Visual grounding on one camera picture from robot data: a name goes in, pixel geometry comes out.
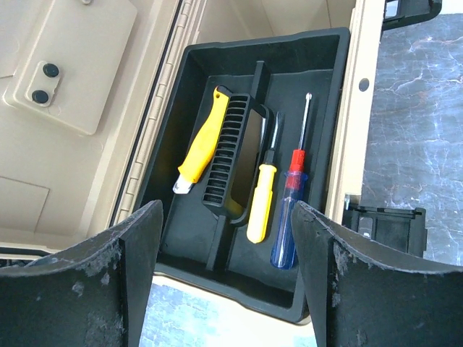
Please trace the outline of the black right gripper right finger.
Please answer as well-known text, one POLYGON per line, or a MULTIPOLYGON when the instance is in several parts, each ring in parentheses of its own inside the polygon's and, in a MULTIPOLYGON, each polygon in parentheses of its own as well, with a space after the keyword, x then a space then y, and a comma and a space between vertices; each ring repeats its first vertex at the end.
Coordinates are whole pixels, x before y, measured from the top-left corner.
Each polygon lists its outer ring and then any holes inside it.
POLYGON ((304 202, 292 232, 319 346, 460 346, 462 268, 367 239, 304 202))

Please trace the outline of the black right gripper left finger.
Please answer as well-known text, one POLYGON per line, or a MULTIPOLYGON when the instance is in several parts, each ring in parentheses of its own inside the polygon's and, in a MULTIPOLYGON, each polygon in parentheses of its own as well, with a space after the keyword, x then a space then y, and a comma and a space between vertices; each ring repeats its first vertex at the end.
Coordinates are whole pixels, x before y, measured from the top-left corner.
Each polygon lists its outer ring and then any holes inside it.
POLYGON ((25 266, 1 269, 2 346, 138 346, 163 226, 161 201, 25 266))

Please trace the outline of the blue red handle screwdriver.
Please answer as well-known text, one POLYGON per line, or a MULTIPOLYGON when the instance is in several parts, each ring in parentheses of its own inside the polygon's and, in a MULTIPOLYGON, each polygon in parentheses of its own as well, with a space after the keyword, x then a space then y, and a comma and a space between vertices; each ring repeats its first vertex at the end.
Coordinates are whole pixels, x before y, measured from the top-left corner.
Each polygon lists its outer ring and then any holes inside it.
POLYGON ((303 189, 308 178, 307 174, 304 172, 305 150, 302 147, 305 140, 305 131, 312 97, 313 95, 311 93, 307 93, 305 96, 305 110, 300 139, 297 148, 292 152, 291 163, 288 171, 285 173, 286 181, 283 197, 281 199, 278 232, 271 250, 271 264, 282 270, 293 268, 296 257, 294 237, 292 235, 291 214, 295 204, 302 199, 303 189))

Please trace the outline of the yellow handle screwdriver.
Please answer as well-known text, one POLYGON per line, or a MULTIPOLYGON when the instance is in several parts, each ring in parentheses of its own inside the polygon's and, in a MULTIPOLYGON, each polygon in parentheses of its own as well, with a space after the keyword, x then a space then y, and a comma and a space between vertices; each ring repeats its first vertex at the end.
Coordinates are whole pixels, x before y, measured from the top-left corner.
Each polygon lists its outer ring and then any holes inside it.
POLYGON ((263 163, 259 166, 258 182, 252 198, 250 217, 247 224, 247 239, 258 244, 266 237, 269 213, 273 198, 273 180, 277 172, 276 148, 283 127, 284 115, 276 114, 271 145, 266 150, 263 163))

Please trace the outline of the yellow black utility knife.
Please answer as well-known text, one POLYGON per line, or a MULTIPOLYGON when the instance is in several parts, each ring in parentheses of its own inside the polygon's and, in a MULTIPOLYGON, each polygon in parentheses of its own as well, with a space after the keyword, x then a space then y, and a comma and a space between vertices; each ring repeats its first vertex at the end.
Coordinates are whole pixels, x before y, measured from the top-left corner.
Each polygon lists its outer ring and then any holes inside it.
POLYGON ((210 163, 231 93, 223 85, 214 89, 213 105, 208 118, 196 134, 183 163, 178 167, 179 176, 173 186, 175 194, 188 194, 192 186, 199 182, 206 166, 210 163))

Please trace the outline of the black tool tray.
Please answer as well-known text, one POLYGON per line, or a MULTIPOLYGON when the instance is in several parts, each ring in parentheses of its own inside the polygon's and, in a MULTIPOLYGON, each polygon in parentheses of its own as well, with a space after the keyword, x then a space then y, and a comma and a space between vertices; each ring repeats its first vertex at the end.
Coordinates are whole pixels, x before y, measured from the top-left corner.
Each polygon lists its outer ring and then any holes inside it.
POLYGON ((156 270, 171 278, 232 299, 253 311, 298 323, 308 316, 304 284, 297 267, 271 265, 279 213, 293 149, 305 148, 308 176, 303 200, 324 210, 338 104, 350 33, 345 27, 230 43, 204 43, 184 50, 158 133, 139 205, 163 203, 163 230, 156 270), (188 194, 175 194, 179 165, 204 124, 213 90, 223 86, 248 94, 283 124, 277 141, 277 172, 267 234, 259 244, 248 241, 247 209, 263 151, 271 133, 252 130, 245 159, 234 173, 231 195, 240 214, 229 219, 203 204, 224 188, 225 168, 232 161, 231 141, 237 136, 239 114, 226 117, 229 130, 220 160, 211 163, 216 176, 202 175, 188 194))

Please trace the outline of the tan plastic tool box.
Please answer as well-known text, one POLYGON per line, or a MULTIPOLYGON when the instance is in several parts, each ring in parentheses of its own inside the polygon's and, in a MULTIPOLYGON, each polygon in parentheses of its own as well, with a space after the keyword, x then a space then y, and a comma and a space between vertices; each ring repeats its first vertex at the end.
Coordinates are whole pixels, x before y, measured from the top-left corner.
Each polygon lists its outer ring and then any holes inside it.
MULTIPOLYGON (((442 8, 440 1, 396 5, 389 14, 387 1, 3 1, 1 256, 21 259, 11 266, 25 266, 155 201, 139 205, 137 198, 187 47, 345 27, 349 48, 321 210, 340 222, 346 202, 361 196, 381 36, 431 20, 442 8)), ((246 141, 254 129, 272 138, 277 113, 248 94, 231 93, 203 174, 218 174, 211 163, 221 159, 226 117, 239 114, 232 160, 224 188, 203 204, 235 219, 234 173, 245 159, 246 141)), ((270 145, 258 144, 260 165, 270 145)), ((249 328, 264 327, 268 337, 278 325, 311 323, 308 306, 307 318, 291 323, 171 278, 155 265, 156 277, 240 305, 252 318, 249 328)), ((147 303, 144 322, 148 310, 147 303)))

